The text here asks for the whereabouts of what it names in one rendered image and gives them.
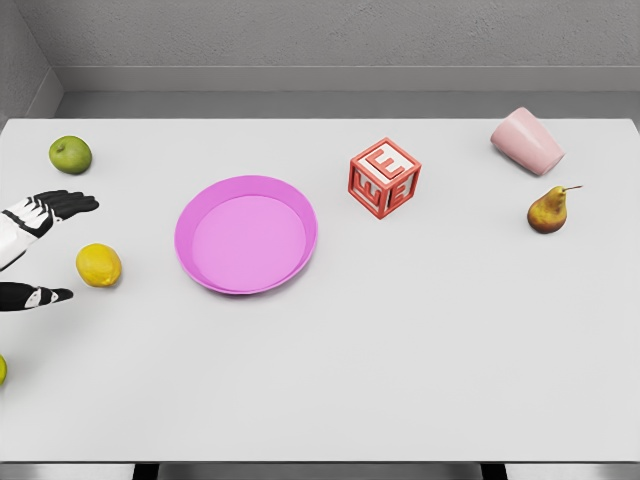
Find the green apple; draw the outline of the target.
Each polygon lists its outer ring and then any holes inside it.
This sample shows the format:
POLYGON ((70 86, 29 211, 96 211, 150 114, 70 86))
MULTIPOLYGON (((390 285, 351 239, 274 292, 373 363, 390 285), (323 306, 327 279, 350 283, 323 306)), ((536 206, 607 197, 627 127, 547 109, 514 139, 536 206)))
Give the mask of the green apple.
POLYGON ((63 136, 55 140, 49 148, 49 160, 59 171, 67 174, 82 174, 92 163, 89 145, 77 136, 63 136))

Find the red letter block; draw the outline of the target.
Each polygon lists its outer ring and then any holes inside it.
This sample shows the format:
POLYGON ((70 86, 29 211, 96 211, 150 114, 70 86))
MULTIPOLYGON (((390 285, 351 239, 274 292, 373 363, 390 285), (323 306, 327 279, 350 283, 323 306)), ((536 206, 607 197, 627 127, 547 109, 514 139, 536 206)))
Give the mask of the red letter block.
POLYGON ((385 137, 350 160, 348 192, 377 219, 414 196, 422 164, 385 137))

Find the yellow lemon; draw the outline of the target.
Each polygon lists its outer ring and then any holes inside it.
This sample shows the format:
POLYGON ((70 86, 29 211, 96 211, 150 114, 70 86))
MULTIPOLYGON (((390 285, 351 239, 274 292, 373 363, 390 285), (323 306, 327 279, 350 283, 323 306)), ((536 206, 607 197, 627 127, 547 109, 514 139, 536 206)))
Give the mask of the yellow lemon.
POLYGON ((122 273, 121 260, 116 251, 100 243, 84 246, 76 255, 75 263, 81 279, 91 287, 113 286, 122 273))

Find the pink plate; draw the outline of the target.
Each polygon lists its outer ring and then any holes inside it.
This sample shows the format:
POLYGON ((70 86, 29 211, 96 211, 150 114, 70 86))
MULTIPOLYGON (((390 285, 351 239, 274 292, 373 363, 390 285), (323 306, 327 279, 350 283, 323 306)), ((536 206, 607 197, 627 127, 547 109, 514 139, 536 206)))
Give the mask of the pink plate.
POLYGON ((272 177, 237 176, 196 195, 176 224, 174 247, 186 273, 225 294, 278 287, 310 260, 315 210, 298 189, 272 177))

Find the pink cup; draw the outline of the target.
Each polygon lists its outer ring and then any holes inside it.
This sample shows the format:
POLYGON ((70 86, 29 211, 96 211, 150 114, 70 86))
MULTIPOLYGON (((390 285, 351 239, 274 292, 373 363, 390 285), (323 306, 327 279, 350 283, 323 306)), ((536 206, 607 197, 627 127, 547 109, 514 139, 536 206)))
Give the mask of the pink cup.
POLYGON ((565 156, 551 133, 525 107, 502 120, 490 141, 511 160, 538 176, 545 175, 565 156))

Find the brown-yellow pear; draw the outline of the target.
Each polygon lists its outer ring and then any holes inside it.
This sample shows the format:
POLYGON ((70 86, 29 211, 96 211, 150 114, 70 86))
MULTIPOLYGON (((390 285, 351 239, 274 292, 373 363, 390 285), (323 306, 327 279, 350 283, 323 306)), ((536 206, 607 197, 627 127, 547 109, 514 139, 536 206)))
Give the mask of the brown-yellow pear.
POLYGON ((531 204, 527 212, 529 226, 538 233, 550 234, 560 230, 567 220, 567 192, 581 185, 555 186, 531 204))

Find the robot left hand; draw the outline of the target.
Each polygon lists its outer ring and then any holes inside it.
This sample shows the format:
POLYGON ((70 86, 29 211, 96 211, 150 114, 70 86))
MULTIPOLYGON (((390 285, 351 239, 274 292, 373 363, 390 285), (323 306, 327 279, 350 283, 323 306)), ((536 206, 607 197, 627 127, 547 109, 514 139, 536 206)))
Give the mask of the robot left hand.
MULTIPOLYGON (((0 211, 0 272, 21 258, 55 224, 96 210, 99 202, 82 192, 53 190, 28 196, 0 211)), ((67 301, 74 293, 19 282, 0 282, 0 312, 25 311, 67 301)))

